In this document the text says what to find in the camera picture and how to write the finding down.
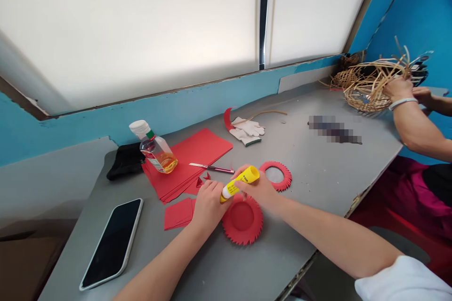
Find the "bracelet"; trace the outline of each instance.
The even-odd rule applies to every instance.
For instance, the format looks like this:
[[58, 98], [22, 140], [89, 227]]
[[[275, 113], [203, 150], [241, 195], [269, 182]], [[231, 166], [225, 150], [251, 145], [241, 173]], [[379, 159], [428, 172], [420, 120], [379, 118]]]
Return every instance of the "bracelet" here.
[[405, 102], [410, 102], [410, 101], [416, 101], [419, 102], [417, 99], [415, 98], [405, 98], [405, 99], [401, 99], [401, 100], [397, 100], [396, 102], [394, 102], [392, 105], [389, 106], [389, 110], [393, 111], [395, 107], [400, 106], [401, 104], [405, 103]]

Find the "work glove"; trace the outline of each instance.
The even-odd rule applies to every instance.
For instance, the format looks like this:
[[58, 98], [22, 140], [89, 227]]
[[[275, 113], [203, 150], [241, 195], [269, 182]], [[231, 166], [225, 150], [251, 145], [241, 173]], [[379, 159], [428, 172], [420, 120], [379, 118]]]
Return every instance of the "work glove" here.
[[[232, 124], [245, 121], [245, 119], [237, 117]], [[264, 135], [264, 128], [259, 126], [258, 122], [245, 121], [241, 124], [235, 125], [235, 129], [230, 129], [229, 132], [237, 139], [243, 142], [245, 147], [253, 143], [261, 142], [259, 135]]]

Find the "glue stick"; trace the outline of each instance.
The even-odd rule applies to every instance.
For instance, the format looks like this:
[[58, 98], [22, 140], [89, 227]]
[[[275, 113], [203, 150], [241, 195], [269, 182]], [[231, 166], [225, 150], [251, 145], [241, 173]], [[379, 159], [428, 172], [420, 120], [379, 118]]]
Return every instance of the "glue stick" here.
[[233, 197], [239, 189], [234, 185], [237, 180], [245, 183], [252, 183], [259, 178], [259, 171], [254, 166], [249, 166], [238, 177], [233, 179], [230, 183], [224, 186], [220, 196], [220, 203], [226, 202], [229, 198]]

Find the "phone screen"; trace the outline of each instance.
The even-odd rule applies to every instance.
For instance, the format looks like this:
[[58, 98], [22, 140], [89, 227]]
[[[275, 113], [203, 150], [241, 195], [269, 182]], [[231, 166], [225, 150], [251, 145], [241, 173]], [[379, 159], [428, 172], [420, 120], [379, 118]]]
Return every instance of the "phone screen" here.
[[113, 210], [83, 279], [83, 287], [102, 281], [121, 270], [140, 203], [141, 200], [137, 199]]

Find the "plastic bottle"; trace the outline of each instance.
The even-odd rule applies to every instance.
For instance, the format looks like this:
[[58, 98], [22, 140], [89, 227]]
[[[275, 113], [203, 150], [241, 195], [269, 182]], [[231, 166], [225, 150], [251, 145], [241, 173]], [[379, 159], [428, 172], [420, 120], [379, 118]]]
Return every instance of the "plastic bottle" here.
[[229, 198], [233, 197], [239, 189], [234, 185], [234, 182], [237, 180], [243, 181], [245, 183], [252, 183], [259, 178], [259, 171], [254, 166], [249, 166], [245, 169], [238, 177], [224, 186], [223, 191], [221, 192], [220, 202], [226, 202]]
[[140, 151], [160, 173], [171, 173], [178, 164], [165, 139], [156, 136], [144, 120], [132, 122], [130, 130], [140, 139]]

